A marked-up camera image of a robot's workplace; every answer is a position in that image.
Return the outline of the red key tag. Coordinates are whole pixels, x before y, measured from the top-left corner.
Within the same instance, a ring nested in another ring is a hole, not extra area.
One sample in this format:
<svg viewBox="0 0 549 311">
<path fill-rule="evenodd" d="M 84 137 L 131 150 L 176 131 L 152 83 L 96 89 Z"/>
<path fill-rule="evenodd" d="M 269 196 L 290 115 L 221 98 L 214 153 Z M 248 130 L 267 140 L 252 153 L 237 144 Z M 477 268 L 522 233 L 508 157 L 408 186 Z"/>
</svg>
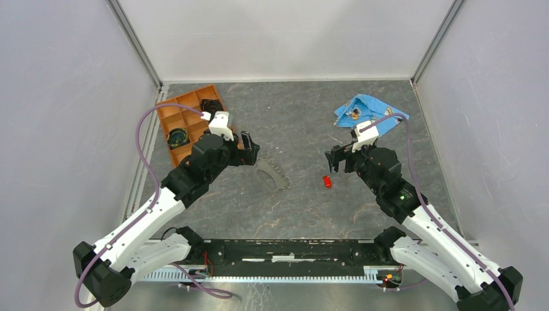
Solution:
<svg viewBox="0 0 549 311">
<path fill-rule="evenodd" d="M 333 184 L 332 184 L 332 181 L 331 181 L 331 178 L 329 176 L 323 176 L 323 182 L 324 182 L 324 186 L 327 188 L 327 189 L 331 189 L 333 187 Z"/>
</svg>

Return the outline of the metal key holder plate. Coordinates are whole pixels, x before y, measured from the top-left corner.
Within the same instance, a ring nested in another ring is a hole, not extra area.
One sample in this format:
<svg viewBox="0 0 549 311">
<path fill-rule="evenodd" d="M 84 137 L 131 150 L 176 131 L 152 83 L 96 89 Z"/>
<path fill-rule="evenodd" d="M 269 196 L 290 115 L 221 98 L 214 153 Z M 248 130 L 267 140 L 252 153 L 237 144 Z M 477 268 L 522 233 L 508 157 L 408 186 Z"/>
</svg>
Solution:
<svg viewBox="0 0 549 311">
<path fill-rule="evenodd" d="M 258 158 L 253 176 L 263 188 L 272 193 L 293 188 L 293 182 L 271 158 Z"/>
</svg>

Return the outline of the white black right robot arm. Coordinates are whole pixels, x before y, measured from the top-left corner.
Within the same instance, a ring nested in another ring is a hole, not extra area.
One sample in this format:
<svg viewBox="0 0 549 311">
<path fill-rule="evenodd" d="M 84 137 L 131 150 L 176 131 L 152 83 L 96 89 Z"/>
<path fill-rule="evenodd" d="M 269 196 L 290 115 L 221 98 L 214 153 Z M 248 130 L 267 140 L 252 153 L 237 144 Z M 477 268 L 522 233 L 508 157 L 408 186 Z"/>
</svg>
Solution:
<svg viewBox="0 0 549 311">
<path fill-rule="evenodd" d="M 443 290 L 459 310 L 514 310 L 523 276 L 513 266 L 500 267 L 460 236 L 401 174 L 395 151 L 350 144 L 325 153 L 329 168 L 355 173 L 375 195 L 380 209 L 427 243 L 413 241 L 402 230 L 389 227 L 374 242 L 374 257 L 382 264 L 407 266 Z"/>
</svg>

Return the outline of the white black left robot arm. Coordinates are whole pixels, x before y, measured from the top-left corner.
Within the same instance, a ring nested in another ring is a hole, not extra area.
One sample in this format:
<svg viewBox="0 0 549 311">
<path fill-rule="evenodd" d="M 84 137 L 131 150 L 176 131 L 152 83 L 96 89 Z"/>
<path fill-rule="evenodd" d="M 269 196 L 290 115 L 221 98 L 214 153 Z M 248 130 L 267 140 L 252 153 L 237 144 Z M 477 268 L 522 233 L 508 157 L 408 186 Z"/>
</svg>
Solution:
<svg viewBox="0 0 549 311">
<path fill-rule="evenodd" d="M 144 276 L 173 262 L 195 264 L 203 246 L 174 233 L 162 242 L 145 246 L 167 221 L 208 192 L 210 184 L 228 167 L 255 165 L 260 145 L 242 131 L 244 147 L 234 140 L 203 134 L 191 154 L 157 184 L 148 201 L 112 232 L 73 250 L 77 287 L 86 287 L 95 302 L 109 307 L 120 301 Z"/>
</svg>

